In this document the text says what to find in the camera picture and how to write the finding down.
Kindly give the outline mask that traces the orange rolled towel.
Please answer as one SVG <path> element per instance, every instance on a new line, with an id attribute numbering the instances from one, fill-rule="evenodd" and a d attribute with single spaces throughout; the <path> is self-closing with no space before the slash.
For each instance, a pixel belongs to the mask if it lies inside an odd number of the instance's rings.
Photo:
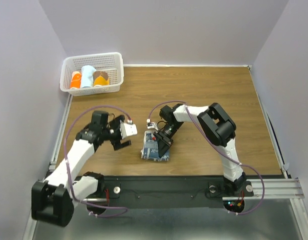
<path id="1" fill-rule="evenodd" d="M 72 72 L 70 89 L 79 89 L 81 86 L 82 74 L 79 71 Z"/>

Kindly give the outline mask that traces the light blue rolled towel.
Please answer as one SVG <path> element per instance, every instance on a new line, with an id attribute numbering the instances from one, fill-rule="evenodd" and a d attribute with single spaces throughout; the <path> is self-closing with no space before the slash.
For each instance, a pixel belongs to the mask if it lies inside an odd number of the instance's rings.
<path id="1" fill-rule="evenodd" d="M 80 88 L 90 88 L 94 84 L 93 74 L 96 69 L 91 65 L 85 65 L 81 68 L 81 85 Z"/>

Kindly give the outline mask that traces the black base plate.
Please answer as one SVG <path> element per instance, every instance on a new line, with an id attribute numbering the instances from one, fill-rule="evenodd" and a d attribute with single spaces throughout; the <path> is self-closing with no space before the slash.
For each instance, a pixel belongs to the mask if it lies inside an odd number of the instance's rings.
<path id="1" fill-rule="evenodd" d="M 222 208 L 225 199 L 254 195 L 250 181 L 233 191 L 220 175 L 105 176 L 100 186 L 89 198 L 128 209 Z"/>

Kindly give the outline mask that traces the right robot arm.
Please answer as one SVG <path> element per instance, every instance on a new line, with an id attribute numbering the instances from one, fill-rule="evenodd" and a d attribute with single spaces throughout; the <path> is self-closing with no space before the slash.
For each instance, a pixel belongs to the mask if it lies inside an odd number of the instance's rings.
<path id="1" fill-rule="evenodd" d="M 163 157 L 171 148 L 172 137 L 183 123 L 193 123 L 220 155 L 225 192 L 235 195 L 241 191 L 246 174 L 236 152 L 236 124 L 220 104 L 187 106 L 179 103 L 174 107 L 165 105 L 160 109 L 159 116 L 166 121 L 164 128 L 154 133 L 159 157 Z"/>

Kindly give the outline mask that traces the aluminium frame rail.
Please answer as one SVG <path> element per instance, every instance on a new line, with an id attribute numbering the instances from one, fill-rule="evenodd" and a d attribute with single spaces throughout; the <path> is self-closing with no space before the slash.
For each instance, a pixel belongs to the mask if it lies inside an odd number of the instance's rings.
<path id="1" fill-rule="evenodd" d="M 104 143 L 114 150 L 131 144 L 137 134 L 130 115 L 121 111 L 109 119 L 106 105 L 90 108 L 91 121 L 80 130 L 64 159 L 43 180 L 34 183 L 31 191 L 31 214 L 37 221 L 65 227 L 75 208 L 83 204 L 89 215 L 106 218 L 106 210 L 119 217 L 130 209 L 214 208 L 227 211 L 232 218 L 257 210 L 264 200 L 302 199 L 299 180 L 295 178 L 249 179 L 235 147 L 236 125 L 218 103 L 209 106 L 188 106 L 184 101 L 168 101 L 157 106 L 164 121 L 163 128 L 147 119 L 144 145 L 146 160 L 167 160 L 173 136 L 185 123 L 193 123 L 206 141 L 219 154 L 223 174 L 183 177 L 105 177 L 100 173 L 80 175 L 86 161 Z"/>

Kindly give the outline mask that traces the blue white patterned towel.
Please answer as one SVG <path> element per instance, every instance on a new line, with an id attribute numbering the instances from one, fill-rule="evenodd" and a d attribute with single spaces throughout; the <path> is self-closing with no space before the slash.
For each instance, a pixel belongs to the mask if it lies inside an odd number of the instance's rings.
<path id="1" fill-rule="evenodd" d="M 154 132 L 154 130 L 147 130 L 144 132 L 141 159 L 154 162 L 168 162 L 170 159 L 170 151 L 168 150 L 162 157 L 159 156 L 158 142 L 154 136 Z"/>

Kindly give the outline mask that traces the white plastic basket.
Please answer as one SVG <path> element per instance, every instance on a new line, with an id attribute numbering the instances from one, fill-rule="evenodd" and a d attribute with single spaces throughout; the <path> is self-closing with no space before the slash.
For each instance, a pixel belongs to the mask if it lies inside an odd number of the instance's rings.
<path id="1" fill-rule="evenodd" d="M 109 84 L 71 89 L 72 73 L 81 71 L 81 68 L 87 65 L 94 67 L 98 71 L 107 73 Z M 60 89 L 76 97 L 114 93 L 120 90 L 123 81 L 123 59 L 119 52 L 77 55 L 68 57 L 63 61 L 60 75 Z"/>

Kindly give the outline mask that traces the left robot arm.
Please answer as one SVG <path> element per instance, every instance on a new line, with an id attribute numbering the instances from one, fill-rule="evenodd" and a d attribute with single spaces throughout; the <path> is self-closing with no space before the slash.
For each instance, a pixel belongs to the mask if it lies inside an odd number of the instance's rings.
<path id="1" fill-rule="evenodd" d="M 31 190 L 32 219 L 65 227 L 71 221 L 78 204 L 109 209 L 110 206 L 88 202 L 90 195 L 100 197 L 105 190 L 104 177 L 88 172 L 76 180 L 86 161 L 105 141 L 114 150 L 131 145 L 128 139 L 137 135 L 137 127 L 129 117 L 119 115 L 108 120 L 109 113 L 96 110 L 91 121 L 77 133 L 70 150 L 64 150 L 64 159 L 44 180 L 37 181 Z"/>

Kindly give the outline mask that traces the yellow brown rolled towel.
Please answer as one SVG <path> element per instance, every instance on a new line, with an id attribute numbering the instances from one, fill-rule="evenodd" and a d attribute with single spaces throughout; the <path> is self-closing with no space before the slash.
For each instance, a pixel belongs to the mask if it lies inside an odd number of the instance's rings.
<path id="1" fill-rule="evenodd" d="M 95 71 L 93 73 L 93 86 L 100 87 L 100 86 L 107 86 L 110 83 L 109 75 L 105 71 Z"/>

